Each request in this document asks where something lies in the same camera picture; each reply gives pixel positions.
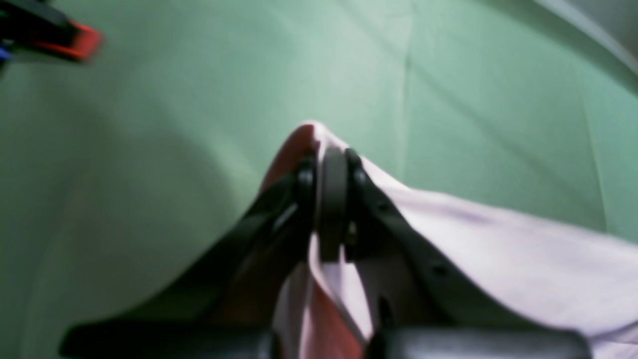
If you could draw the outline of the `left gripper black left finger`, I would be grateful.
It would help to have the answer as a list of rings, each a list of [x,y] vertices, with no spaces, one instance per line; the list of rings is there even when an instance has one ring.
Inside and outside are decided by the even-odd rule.
[[[321,261],[337,261],[346,214],[347,157],[329,148],[304,156],[167,288],[109,320],[70,329],[64,359],[281,359],[271,328],[286,277],[324,238]]]

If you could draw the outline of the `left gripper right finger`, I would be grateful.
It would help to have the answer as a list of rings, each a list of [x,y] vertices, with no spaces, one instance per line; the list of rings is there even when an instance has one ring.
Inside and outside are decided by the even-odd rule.
[[[356,233],[345,259],[364,286],[373,322],[365,359],[591,359],[576,330],[552,329],[488,295],[419,234],[356,151],[348,165],[348,214]]]

